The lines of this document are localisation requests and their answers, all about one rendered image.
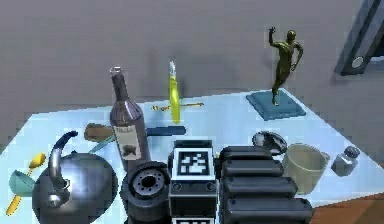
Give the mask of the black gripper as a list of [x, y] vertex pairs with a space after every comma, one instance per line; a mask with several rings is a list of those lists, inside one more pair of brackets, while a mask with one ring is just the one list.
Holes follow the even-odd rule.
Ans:
[[132, 169], [120, 190], [128, 216], [124, 224], [170, 224], [169, 184], [165, 163], [150, 161]]

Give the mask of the small grey salt shaker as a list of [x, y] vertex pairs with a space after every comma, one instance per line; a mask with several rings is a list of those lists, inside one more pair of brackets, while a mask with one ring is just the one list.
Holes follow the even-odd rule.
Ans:
[[340, 177], [348, 176], [357, 166], [357, 158], [359, 155], [360, 151], [358, 148], [348, 146], [345, 148], [343, 153], [337, 155], [331, 165], [331, 169]]

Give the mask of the dark glass wine bottle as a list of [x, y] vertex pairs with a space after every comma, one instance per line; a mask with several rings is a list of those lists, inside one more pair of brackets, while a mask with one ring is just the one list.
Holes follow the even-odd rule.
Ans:
[[137, 165], [151, 160], [144, 115], [139, 105], [128, 95], [122, 68], [112, 67], [110, 74], [115, 92], [110, 124], [124, 170], [129, 172]]

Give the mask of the beige mug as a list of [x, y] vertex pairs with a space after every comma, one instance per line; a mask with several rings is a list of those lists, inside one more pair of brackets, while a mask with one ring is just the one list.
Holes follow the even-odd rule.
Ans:
[[330, 156], [317, 148], [297, 143], [287, 148], [283, 157], [283, 175], [290, 177], [299, 195], [311, 193], [323, 175]]

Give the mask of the yellow spoon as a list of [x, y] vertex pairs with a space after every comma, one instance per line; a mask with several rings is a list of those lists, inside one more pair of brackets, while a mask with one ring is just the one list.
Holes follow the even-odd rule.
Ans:
[[45, 159], [46, 155], [44, 153], [38, 153], [31, 160], [27, 173], [15, 170], [11, 174], [9, 178], [9, 188], [14, 193], [14, 197], [6, 210], [7, 216], [12, 215], [17, 210], [19, 203], [24, 196], [29, 197], [31, 195], [35, 181], [30, 175], [36, 168], [44, 164]]

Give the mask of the shiny metal kettle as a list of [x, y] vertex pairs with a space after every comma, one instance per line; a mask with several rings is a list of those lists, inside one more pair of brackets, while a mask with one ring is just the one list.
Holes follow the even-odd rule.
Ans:
[[40, 224], [91, 224], [117, 195], [117, 175], [104, 158], [76, 151], [62, 155], [66, 143], [77, 135], [70, 131], [61, 136], [35, 182], [32, 208]]

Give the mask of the dark round dish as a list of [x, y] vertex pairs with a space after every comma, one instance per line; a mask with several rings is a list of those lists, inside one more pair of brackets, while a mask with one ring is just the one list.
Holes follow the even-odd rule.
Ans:
[[252, 137], [254, 146], [268, 149], [273, 156], [282, 155], [287, 151], [288, 145], [285, 139], [275, 132], [260, 131]]

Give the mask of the bronze figure statue blue base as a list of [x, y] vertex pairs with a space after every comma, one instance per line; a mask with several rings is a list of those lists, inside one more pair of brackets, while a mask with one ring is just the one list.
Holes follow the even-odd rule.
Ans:
[[276, 31], [271, 27], [268, 32], [268, 43], [278, 50], [279, 58], [275, 70], [275, 80], [270, 92], [252, 93], [246, 96], [249, 104], [264, 121], [305, 116], [302, 107], [279, 88], [283, 86], [290, 74], [296, 70], [304, 49], [296, 41], [296, 32], [289, 30], [284, 41], [275, 41]]

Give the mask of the dark blue flat bar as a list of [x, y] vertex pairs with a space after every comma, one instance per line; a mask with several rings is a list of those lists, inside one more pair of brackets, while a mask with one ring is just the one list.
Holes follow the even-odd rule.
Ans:
[[148, 136], [173, 136], [184, 135], [186, 128], [184, 126], [164, 126], [147, 128], [146, 133]]

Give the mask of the teal small bowl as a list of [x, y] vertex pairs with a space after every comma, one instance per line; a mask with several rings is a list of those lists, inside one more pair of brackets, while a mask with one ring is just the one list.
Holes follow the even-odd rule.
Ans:
[[9, 178], [10, 190], [21, 197], [31, 197], [35, 181], [18, 170], [15, 170]]

